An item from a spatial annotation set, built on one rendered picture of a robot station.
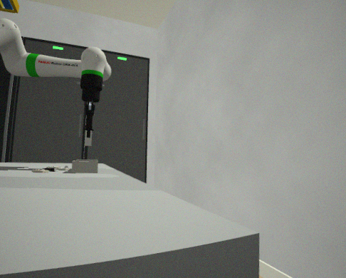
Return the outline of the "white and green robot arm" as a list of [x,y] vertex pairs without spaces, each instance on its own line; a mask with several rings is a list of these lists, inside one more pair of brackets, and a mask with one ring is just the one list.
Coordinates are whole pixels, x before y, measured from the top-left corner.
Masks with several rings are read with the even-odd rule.
[[82,89],[91,87],[101,91],[105,86],[103,81],[111,75],[105,54],[96,47],[85,49],[81,60],[27,53],[18,26],[8,19],[0,19],[0,53],[6,70],[15,76],[81,78],[77,84]]

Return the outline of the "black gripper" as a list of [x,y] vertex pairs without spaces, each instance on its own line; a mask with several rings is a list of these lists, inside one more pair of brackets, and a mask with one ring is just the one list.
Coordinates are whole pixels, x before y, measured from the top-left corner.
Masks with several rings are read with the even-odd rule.
[[[88,102],[85,104],[85,114],[86,115],[86,128],[85,131],[85,145],[91,146],[92,141],[92,121],[94,116],[95,105],[93,103],[97,103],[100,101],[100,90],[97,88],[85,87],[82,92],[82,100]],[[86,107],[87,106],[87,107]],[[94,106],[94,107],[93,107]]]

